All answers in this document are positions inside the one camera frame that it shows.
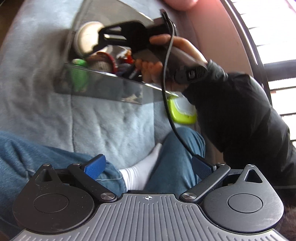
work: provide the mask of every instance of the pink object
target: pink object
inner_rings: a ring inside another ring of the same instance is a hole
[[[198,0],[164,0],[168,5],[178,11],[187,11],[192,8]]]

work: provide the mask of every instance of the blue jeans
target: blue jeans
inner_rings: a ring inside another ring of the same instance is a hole
[[[205,155],[205,142],[199,133],[187,127],[178,128],[178,133],[194,153]],[[12,214],[12,205],[42,164],[50,163],[56,169],[66,168],[72,163],[86,163],[91,158],[86,154],[41,146],[0,131],[0,230],[10,238],[20,232]],[[121,173],[110,162],[96,181],[118,196],[127,191]],[[199,181],[191,168],[191,155],[171,132],[163,143],[145,190],[173,193],[178,197]]]

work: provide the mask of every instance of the blue gripper pad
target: blue gripper pad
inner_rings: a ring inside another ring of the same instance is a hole
[[[96,180],[106,168],[106,157],[102,154],[95,156],[84,167],[84,173]]]
[[[214,172],[213,166],[206,164],[198,156],[192,157],[191,165],[193,172],[198,175],[201,180]]]

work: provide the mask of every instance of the window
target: window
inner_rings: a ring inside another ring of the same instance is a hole
[[[254,78],[289,126],[296,146],[296,0],[221,2],[242,39]]]

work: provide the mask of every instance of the crosshair symbol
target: crosshair symbol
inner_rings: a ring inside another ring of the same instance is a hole
[[[148,201],[149,201],[149,200],[151,200],[151,199],[152,199],[152,198],[154,198],[154,197],[151,197],[151,196],[149,196],[149,195],[148,195],[148,196],[146,196],[146,197],[143,197],[143,198],[145,198],[146,200],[148,200]]]

